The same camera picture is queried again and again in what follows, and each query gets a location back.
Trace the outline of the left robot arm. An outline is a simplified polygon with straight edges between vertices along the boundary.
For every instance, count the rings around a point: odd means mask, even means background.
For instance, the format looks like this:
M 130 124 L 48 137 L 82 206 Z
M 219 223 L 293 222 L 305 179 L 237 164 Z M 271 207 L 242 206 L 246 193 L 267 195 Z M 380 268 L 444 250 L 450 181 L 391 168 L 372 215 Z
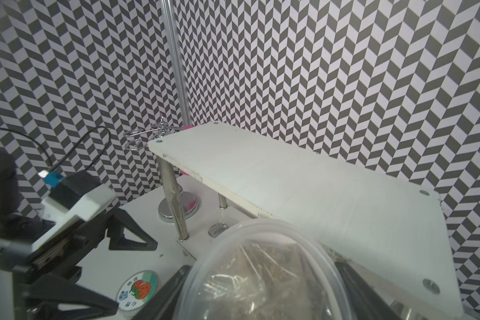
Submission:
M 0 271 L 12 276 L 15 319 L 98 319 L 117 313 L 112 299 L 78 284 L 80 261 L 104 240 L 112 251 L 155 251 L 157 241 L 88 171 L 47 175 L 51 188 L 36 218 L 20 216 L 14 158 L 0 149 Z

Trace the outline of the large orange seed tub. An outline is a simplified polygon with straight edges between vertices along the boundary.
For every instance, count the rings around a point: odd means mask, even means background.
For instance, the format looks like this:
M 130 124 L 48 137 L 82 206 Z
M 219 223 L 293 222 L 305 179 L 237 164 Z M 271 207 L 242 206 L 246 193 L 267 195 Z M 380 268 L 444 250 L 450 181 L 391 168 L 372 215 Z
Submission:
M 356 319 L 345 284 L 322 245 L 293 225 L 252 219 L 202 253 L 174 319 Z

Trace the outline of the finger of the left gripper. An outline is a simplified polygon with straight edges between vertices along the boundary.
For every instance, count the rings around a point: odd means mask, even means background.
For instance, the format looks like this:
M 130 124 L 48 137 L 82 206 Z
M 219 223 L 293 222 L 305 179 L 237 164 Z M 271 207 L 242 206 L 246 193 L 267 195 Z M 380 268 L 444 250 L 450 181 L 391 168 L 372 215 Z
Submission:
M 126 238 L 125 231 L 141 241 Z M 109 212 L 106 236 L 109 238 L 110 251 L 156 251 L 158 248 L 158 242 L 146 233 L 128 212 L 120 208 Z
M 118 309 L 112 299 L 58 275 L 17 275 L 18 319 L 100 319 Z

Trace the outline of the tomato-lid seed jar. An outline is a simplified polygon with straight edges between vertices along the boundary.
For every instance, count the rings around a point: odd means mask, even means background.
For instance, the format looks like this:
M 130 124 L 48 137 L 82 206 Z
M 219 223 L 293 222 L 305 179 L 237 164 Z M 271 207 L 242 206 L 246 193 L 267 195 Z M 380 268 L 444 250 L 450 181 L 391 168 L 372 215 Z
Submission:
M 129 277 L 119 288 L 116 301 L 122 313 L 136 313 L 154 296 L 159 277 L 153 271 L 140 271 Z

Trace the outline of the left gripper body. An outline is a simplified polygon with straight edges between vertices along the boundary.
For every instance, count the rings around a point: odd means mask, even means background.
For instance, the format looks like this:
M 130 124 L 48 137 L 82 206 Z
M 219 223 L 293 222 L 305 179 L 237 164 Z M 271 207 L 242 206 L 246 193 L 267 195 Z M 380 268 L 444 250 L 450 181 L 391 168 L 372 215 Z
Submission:
M 82 268 L 77 264 L 105 239 L 108 222 L 109 213 L 105 212 L 91 221 L 78 221 L 33 253 L 25 263 L 12 269 L 14 319 L 18 319 L 17 275 L 23 274 L 35 280 L 52 273 L 77 284 L 82 274 Z

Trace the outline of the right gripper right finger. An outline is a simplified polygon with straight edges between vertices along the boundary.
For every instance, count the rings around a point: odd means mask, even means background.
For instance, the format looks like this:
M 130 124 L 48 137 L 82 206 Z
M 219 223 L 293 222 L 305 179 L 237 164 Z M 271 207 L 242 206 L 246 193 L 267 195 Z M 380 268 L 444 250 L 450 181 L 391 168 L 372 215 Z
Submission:
M 335 266 L 343 279 L 358 319 L 401 319 L 350 264 L 336 261 Z

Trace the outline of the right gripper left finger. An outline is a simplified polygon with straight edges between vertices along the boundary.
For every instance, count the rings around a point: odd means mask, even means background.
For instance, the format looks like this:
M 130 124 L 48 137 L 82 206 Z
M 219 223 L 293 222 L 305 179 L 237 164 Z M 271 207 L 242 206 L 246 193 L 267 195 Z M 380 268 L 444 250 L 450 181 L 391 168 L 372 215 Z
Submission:
M 132 320 L 173 319 L 178 298 L 191 268 L 191 265 L 182 266 Z

